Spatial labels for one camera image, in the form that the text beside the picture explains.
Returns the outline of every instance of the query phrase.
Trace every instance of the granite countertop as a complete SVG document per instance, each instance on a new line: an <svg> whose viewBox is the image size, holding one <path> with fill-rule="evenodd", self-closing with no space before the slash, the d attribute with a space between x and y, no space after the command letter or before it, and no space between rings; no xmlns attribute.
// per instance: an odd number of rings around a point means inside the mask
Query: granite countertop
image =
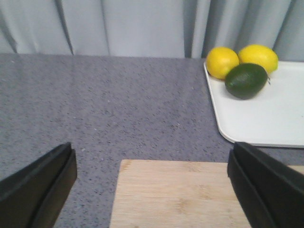
<svg viewBox="0 0 304 228"><path fill-rule="evenodd" d="M122 159L227 162L203 59L0 55L0 180L70 141L56 228L109 226ZM303 149L262 148L304 165Z"/></svg>

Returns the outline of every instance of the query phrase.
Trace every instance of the curtain fold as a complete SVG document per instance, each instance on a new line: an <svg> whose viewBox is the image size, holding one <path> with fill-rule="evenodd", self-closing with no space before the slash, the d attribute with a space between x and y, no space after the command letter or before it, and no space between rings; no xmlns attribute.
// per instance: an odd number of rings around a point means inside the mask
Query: curtain fold
<svg viewBox="0 0 304 228"><path fill-rule="evenodd" d="M303 0L0 0L0 53L205 57L258 43L304 61Z"/></svg>

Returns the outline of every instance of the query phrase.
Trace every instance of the bamboo cutting board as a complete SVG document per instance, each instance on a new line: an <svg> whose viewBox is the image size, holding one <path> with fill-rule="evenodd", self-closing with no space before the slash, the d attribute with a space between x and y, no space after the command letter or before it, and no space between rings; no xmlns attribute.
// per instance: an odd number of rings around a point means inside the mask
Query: bamboo cutting board
<svg viewBox="0 0 304 228"><path fill-rule="evenodd" d="M110 228L249 227L226 163L122 161Z"/></svg>

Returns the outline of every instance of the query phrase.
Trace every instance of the green avocado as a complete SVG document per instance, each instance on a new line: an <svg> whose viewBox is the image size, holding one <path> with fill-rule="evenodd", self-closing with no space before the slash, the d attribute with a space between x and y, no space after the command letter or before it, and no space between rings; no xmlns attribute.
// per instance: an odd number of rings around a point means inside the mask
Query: green avocado
<svg viewBox="0 0 304 228"><path fill-rule="evenodd" d="M242 63L227 74L225 87L240 99L254 97L265 85L268 75L264 68L253 63Z"/></svg>

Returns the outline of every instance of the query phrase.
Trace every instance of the yellow lemon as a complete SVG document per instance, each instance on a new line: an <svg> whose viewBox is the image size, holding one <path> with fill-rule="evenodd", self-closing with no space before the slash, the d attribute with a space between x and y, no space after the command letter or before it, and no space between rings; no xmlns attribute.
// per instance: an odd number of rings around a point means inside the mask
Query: yellow lemon
<svg viewBox="0 0 304 228"><path fill-rule="evenodd" d="M262 66L268 74L277 69L279 61L272 49L260 44L244 47L238 53L238 57L241 63L255 63Z"/></svg>
<svg viewBox="0 0 304 228"><path fill-rule="evenodd" d="M207 70L217 79L224 80L229 71L237 65L238 55L228 47L215 47L206 57Z"/></svg>

